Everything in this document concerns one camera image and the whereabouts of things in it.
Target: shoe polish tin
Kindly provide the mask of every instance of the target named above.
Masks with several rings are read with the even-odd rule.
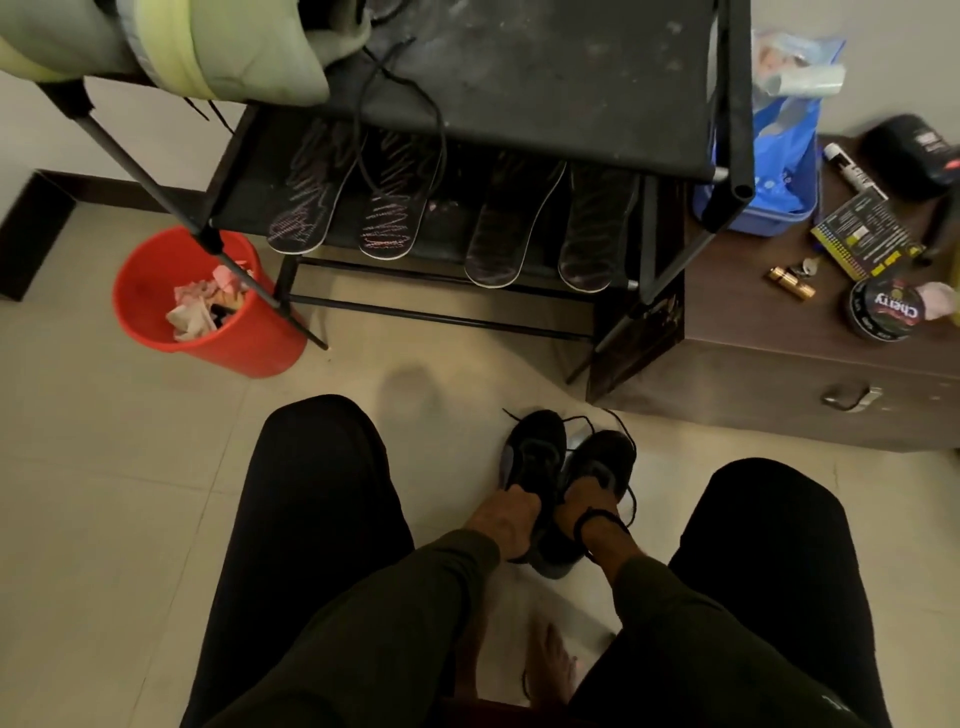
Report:
[[[924,300],[913,286],[896,279],[865,279],[847,299],[847,314],[861,336],[871,341],[903,341],[924,320]]]

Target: bare foot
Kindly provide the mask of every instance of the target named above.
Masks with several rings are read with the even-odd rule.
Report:
[[[453,649],[453,660],[456,665],[456,677],[453,683],[455,697],[477,698],[477,659],[480,657],[480,647],[483,646],[487,635],[487,605],[481,604],[480,609],[467,623],[467,629],[460,636]]]
[[[550,710],[570,702],[576,667],[577,660],[566,653],[564,640],[557,627],[540,617],[534,617],[527,634],[527,665],[524,671],[530,707]]]

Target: metal drawer handle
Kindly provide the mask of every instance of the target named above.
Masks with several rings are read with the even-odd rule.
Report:
[[[837,398],[838,394],[839,393],[837,390],[831,390],[821,397],[821,402],[828,407],[833,407],[833,409],[838,409],[841,412],[853,414],[854,412],[863,412],[863,410],[883,397],[883,388],[870,387],[860,396],[860,399],[857,400],[856,404],[854,404],[852,407],[845,407]]]

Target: black pants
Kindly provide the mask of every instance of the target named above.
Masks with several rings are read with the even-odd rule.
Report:
[[[278,409],[253,451],[181,728],[223,710],[318,609],[413,547],[370,418],[335,395]],[[889,728],[850,529],[827,489],[772,460],[730,463],[710,479],[669,566],[874,728]],[[625,659],[625,646],[614,640],[590,671],[573,715],[643,722],[644,666]]]

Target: brown wooden drawer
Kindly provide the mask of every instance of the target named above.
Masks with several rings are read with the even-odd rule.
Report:
[[[880,396],[862,411],[835,408],[871,387]],[[596,404],[863,448],[960,447],[960,379],[703,341],[679,343]]]

